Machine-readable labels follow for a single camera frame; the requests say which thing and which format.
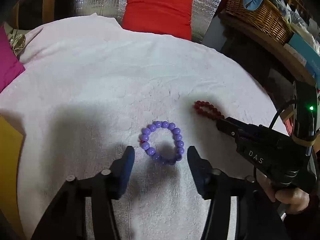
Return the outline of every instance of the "magenta cushion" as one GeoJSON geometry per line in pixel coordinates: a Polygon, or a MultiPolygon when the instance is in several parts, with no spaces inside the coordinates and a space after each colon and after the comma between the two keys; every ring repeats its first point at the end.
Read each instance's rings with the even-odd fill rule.
{"type": "Polygon", "coordinates": [[[11,50],[4,28],[0,27],[0,92],[25,68],[11,50]]]}

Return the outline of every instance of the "red bead bracelet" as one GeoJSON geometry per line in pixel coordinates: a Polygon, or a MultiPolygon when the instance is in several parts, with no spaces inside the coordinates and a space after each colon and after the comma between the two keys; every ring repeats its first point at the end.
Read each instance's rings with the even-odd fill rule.
{"type": "Polygon", "coordinates": [[[218,111],[217,108],[214,107],[214,105],[211,105],[209,102],[204,101],[196,101],[194,108],[196,109],[196,112],[200,115],[206,116],[209,119],[217,120],[217,119],[224,119],[224,115],[221,114],[220,111],[218,111]],[[211,113],[204,111],[201,107],[206,107],[211,110],[211,113]]]}

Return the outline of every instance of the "patterned fabric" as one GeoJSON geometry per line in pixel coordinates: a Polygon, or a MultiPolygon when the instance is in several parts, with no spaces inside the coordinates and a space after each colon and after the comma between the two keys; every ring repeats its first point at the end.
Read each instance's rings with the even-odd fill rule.
{"type": "Polygon", "coordinates": [[[17,56],[26,46],[25,34],[29,31],[17,30],[12,28],[6,22],[4,23],[5,34],[8,37],[11,49],[15,56],[17,56]]]}

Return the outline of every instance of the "purple bead bracelet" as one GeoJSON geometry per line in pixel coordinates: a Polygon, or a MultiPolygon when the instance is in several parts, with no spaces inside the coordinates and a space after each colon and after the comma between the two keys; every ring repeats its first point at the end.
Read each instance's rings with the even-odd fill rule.
{"type": "Polygon", "coordinates": [[[152,157],[153,160],[159,161],[161,164],[169,164],[169,165],[175,165],[176,162],[182,160],[182,154],[184,153],[184,143],[182,141],[182,136],[181,136],[181,130],[180,128],[176,127],[176,125],[171,122],[168,123],[167,121],[155,121],[153,124],[149,124],[147,128],[144,128],[142,130],[142,135],[140,136],[141,140],[141,148],[146,151],[146,153],[152,157]],[[174,144],[176,145],[176,155],[172,159],[166,159],[162,157],[159,153],[156,152],[156,149],[153,147],[150,147],[150,144],[148,143],[149,141],[149,135],[152,132],[155,132],[157,128],[168,128],[169,130],[172,131],[173,138],[174,138],[174,144]]]}

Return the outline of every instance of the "white blanket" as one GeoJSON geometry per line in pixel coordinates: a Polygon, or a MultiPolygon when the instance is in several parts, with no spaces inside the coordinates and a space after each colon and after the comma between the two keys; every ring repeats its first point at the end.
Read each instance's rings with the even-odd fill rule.
{"type": "MultiPolygon", "coordinates": [[[[21,55],[26,71],[0,94],[1,115],[26,134],[18,203],[27,238],[68,175],[94,176],[132,145],[127,191],[113,201],[121,239],[200,239],[209,202],[196,191],[186,155],[175,166],[155,163],[139,147],[141,129],[175,122],[185,149],[195,145],[214,168],[243,178],[252,166],[233,138],[192,105],[209,101],[226,117],[268,126],[276,110],[267,93],[214,49],[126,31],[113,18],[68,18],[27,39],[40,29],[21,55]]],[[[279,119],[274,128],[286,133],[279,119]]],[[[173,149],[164,129],[150,144],[161,153],[173,149]]]]}

